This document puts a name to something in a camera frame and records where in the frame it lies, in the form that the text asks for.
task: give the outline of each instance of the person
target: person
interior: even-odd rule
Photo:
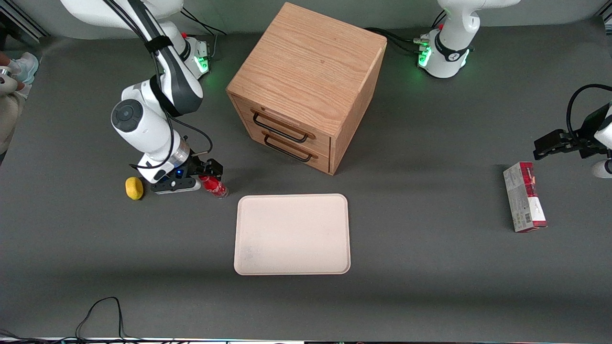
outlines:
[[[9,94],[0,94],[0,164],[15,131],[15,124],[23,110],[24,101],[28,98],[34,74],[38,69],[38,59],[31,53],[24,53],[20,59],[10,59],[0,51],[0,65],[8,67],[10,77],[17,81],[17,90]]]
[[[20,59],[13,60],[0,51],[0,65],[11,69],[11,77],[17,80],[16,93],[27,99],[39,66],[36,56],[23,53]]]

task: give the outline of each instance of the wooden cabinet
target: wooden cabinet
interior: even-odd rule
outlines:
[[[227,93],[251,138],[334,174],[370,104],[386,45],[287,2]]]

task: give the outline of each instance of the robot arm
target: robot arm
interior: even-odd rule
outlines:
[[[61,1],[69,12],[85,22],[134,30],[156,63],[163,68],[164,73],[160,75],[156,65],[156,75],[150,80],[124,89],[121,102],[111,112],[115,131],[144,153],[135,167],[149,182],[155,184],[161,181],[161,185],[152,185],[154,191],[197,190],[202,185],[197,176],[220,179],[222,166],[212,159],[202,163],[192,156],[189,145],[171,123],[170,116],[196,111],[203,98],[202,88],[194,76],[198,69],[185,64],[195,65],[201,57],[197,55],[199,50],[192,50],[191,47],[195,47],[193,42],[186,41],[180,34],[172,37],[165,35],[167,30],[154,16],[155,12],[162,17],[172,11],[177,12],[182,7],[182,1],[159,0],[158,6],[153,1],[147,1],[151,8],[141,0]],[[178,33],[174,24],[167,27],[175,28],[175,33]],[[182,42],[182,46],[188,48],[187,52],[179,54],[175,42]]]
[[[418,66],[436,78],[450,78],[465,65],[468,46],[480,28],[477,10],[499,9],[518,4],[521,0],[438,0],[448,13],[442,30],[434,28],[421,35],[421,40],[433,41],[424,48]]]
[[[612,102],[587,116],[578,130],[572,128],[573,101],[581,91],[588,88],[612,91],[612,88],[606,85],[589,84],[574,92],[567,106],[567,131],[556,129],[535,140],[534,158],[540,160],[552,154],[573,151],[579,151],[582,159],[596,154],[607,154],[608,159],[595,163],[591,171],[596,177],[612,178]]]

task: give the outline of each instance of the shoe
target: shoe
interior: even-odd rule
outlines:
[[[19,60],[14,60],[21,71],[12,76],[24,84],[31,84],[34,81],[34,74],[38,70],[39,62],[36,56],[31,53],[23,53]]]

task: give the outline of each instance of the black metal handle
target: black metal handle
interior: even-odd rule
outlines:
[[[274,146],[272,143],[268,142],[267,139],[270,137],[270,135],[266,135],[266,137],[264,138],[264,143],[266,144],[266,146],[274,149],[275,151],[279,151],[281,153],[284,153],[294,159],[296,159],[297,161],[301,161],[301,162],[309,162],[310,158],[312,158],[312,154],[309,154],[306,158],[300,158],[297,155],[290,153],[284,149],[282,149],[281,147],[278,146]]]
[[[304,143],[306,141],[306,139],[308,138],[308,134],[304,134],[303,138],[296,138],[296,137],[293,137],[291,135],[285,134],[285,133],[281,132],[278,129],[274,129],[274,128],[272,128],[269,125],[266,125],[266,124],[263,124],[262,122],[257,121],[257,117],[259,117],[259,113],[255,112],[255,114],[253,115],[253,122],[255,122],[255,124],[257,124],[258,126],[264,128],[264,129],[268,129],[271,132],[273,132],[273,133],[275,133],[277,135],[280,135],[280,136],[282,136],[282,137],[284,137],[284,138],[286,138],[288,140],[291,140],[291,141],[293,141],[295,143]]]

